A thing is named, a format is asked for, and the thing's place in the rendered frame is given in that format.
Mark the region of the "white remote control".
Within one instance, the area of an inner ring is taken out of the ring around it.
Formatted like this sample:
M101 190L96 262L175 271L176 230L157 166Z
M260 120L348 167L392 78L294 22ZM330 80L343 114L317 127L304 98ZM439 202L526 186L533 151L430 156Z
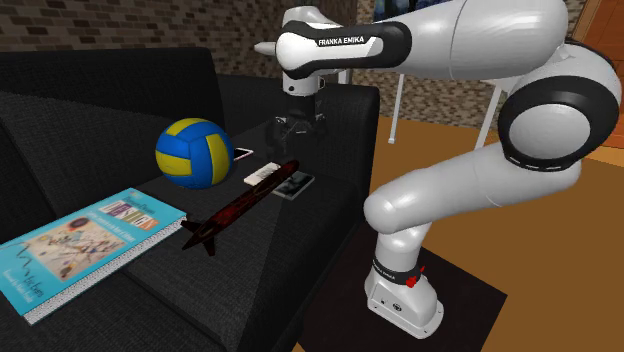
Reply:
M269 162L263 167L261 167L260 169L250 174L249 176L245 177L244 182L250 186L255 186L261 181L263 181L264 179L266 179L270 174L272 174L279 168L280 168L279 164L276 164L274 162Z

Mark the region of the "small grey picture card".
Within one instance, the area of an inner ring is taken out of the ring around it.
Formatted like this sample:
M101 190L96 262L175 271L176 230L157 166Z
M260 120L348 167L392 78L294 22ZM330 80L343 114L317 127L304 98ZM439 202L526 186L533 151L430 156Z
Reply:
M302 191L313 183L315 177L296 171L292 176L278 185L272 193L287 200L294 200Z

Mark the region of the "white-legged table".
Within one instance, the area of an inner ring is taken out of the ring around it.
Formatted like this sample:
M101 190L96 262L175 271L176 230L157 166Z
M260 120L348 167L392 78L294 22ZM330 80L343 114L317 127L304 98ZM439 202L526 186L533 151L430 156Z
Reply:
M388 142L397 141L398 121L413 120L478 130L475 148L497 137L497 116L510 93L512 80L437 81L392 73L347 70L340 84L376 86L381 114L392 119Z

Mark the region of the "dark red toy rocket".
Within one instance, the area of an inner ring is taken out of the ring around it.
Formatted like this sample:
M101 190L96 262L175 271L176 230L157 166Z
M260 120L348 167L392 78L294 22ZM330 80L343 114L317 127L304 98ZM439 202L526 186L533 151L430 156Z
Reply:
M233 224L245 212L250 210L260 200L269 195L286 179L299 169L299 162L291 160L281 165L276 171L269 174L264 180L241 194L224 208L203 223L187 220L181 222L181 226L192 232L191 238L182 247L183 250L195 245L202 244L210 256L215 255L214 237L228 226Z

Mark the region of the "blue and yellow volleyball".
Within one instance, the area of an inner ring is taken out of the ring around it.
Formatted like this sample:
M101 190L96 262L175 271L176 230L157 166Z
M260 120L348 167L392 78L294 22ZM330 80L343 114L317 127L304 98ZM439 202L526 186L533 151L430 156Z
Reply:
M174 122L159 136L156 162L164 176L188 189L206 189L222 182L233 164L229 137L203 118Z

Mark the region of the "black fabric sofa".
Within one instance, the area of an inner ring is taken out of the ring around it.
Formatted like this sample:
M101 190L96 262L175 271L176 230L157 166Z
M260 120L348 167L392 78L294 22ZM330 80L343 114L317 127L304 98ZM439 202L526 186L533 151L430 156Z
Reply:
M325 129L287 151L313 183L270 195L216 238L169 236L37 324L0 295L0 352L291 352L303 315L362 220L379 92L330 84ZM206 48L0 53L0 243L127 188L202 221L263 166L285 112L277 79L219 75ZM201 117L252 155L205 190L167 180L159 135Z

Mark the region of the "black robot stand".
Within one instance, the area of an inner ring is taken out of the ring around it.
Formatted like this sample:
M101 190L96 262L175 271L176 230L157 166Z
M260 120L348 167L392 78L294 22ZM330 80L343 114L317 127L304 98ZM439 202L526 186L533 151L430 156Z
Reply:
M377 233L363 224L308 308L299 344L305 352L480 352L506 294L426 249L419 265L444 306L440 327L418 340L370 311L364 282Z

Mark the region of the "light blue spiral-bound book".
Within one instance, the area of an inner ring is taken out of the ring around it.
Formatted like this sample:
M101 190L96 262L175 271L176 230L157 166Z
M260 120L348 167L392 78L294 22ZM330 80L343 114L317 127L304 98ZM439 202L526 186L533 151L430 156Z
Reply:
M134 188L0 245L0 292L33 325L181 228L186 213Z

